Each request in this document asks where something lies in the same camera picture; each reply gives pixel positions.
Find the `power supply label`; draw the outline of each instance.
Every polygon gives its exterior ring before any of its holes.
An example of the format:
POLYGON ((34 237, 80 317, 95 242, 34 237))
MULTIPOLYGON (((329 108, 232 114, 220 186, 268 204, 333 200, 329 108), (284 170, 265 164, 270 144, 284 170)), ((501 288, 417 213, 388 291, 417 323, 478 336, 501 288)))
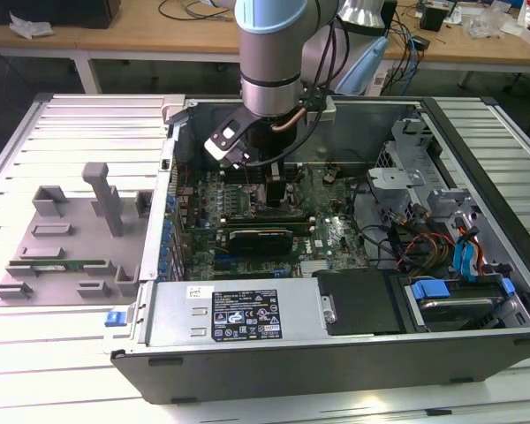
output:
POLYGON ((212 338, 217 342, 283 338, 276 290, 214 291, 212 338))

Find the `blue tab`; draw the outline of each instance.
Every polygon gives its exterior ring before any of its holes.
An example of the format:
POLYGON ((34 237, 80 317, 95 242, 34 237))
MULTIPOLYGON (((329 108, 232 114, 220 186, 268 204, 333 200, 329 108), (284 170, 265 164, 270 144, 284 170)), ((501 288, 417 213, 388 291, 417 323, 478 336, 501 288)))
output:
POLYGON ((466 276, 472 282, 475 281, 475 276, 471 273, 471 259, 474 251, 475 247, 471 243, 467 243, 461 261, 461 275, 466 276))
POLYGON ((169 272, 169 265, 167 262, 159 262, 159 274, 167 274, 169 272))
POLYGON ((419 280, 413 285, 414 297, 419 299, 426 298, 449 298, 450 291, 444 280, 419 280))
POLYGON ((104 327, 125 327, 125 312, 111 311, 106 314, 104 327))
POLYGON ((510 278, 503 278, 502 280, 503 288, 506 294, 511 295, 516 292, 516 289, 514 288, 514 284, 510 280, 510 278))
POLYGON ((453 270, 459 272, 461 270, 461 254, 463 253, 463 243, 456 243, 456 248, 453 251, 453 270))

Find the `metal slats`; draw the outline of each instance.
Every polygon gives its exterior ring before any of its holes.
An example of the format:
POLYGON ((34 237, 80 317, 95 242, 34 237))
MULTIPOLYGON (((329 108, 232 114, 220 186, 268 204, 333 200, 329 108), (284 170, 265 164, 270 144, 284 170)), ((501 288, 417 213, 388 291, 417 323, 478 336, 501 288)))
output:
MULTIPOLYGON (((182 108, 184 96, 171 100, 182 108)), ((120 197, 155 187, 167 133, 162 105, 162 95, 77 95, 41 106, 0 174, 0 279, 34 215, 31 200, 39 186, 61 186, 69 199, 93 197, 82 170, 87 162, 106 162, 120 197)))
MULTIPOLYGON (((499 192, 530 231, 530 149, 515 137, 483 102, 437 99, 440 107, 458 130, 499 192), (503 127, 492 125, 495 121, 503 127)), ((443 155, 445 168, 454 182, 464 187, 464 181, 447 156, 443 155)))

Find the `wire bundle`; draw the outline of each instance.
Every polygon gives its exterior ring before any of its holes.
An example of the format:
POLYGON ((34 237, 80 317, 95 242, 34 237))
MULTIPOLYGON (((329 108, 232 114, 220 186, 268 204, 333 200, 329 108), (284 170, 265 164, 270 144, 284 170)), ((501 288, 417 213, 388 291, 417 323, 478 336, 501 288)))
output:
MULTIPOLYGON (((467 230, 463 227, 459 227, 458 231, 461 237, 464 237, 467 234, 467 230)), ((480 276, 482 276, 484 275, 483 258, 485 257, 485 251, 483 250, 483 248, 481 247, 481 245, 479 244, 475 236, 470 237, 468 239, 468 242, 471 243, 473 247, 475 248, 475 250, 477 251, 477 272, 479 273, 480 276)))
POLYGON ((400 59, 398 66, 393 70, 389 80, 383 86, 382 92, 384 92, 386 89, 391 90, 392 87, 398 82, 403 82, 404 84, 400 88, 398 95, 404 95, 410 86, 414 75, 416 75, 418 72, 420 62, 424 58, 424 51, 422 51, 420 54, 418 53, 418 50, 416 50, 416 47, 414 46, 414 40, 411 32, 406 25, 402 23, 400 16, 396 11, 395 16, 396 19, 393 19, 393 23, 396 25, 390 28, 390 32, 400 35, 405 47, 403 50, 403 56, 400 59))
MULTIPOLYGON (((414 236, 413 240, 406 247, 404 255, 408 254, 410 250, 416 245, 417 241, 421 239, 424 239, 429 243, 431 252, 428 258, 424 261, 424 263, 422 263, 421 267, 411 270, 409 272, 409 276, 419 276, 422 274, 422 271, 424 269, 429 270, 437 265, 443 264, 450 256, 450 246, 455 246, 451 238, 444 236, 443 234, 439 234, 436 232, 423 232, 414 236)), ((399 269, 403 262, 404 260, 402 259, 398 261, 395 269, 399 269)))

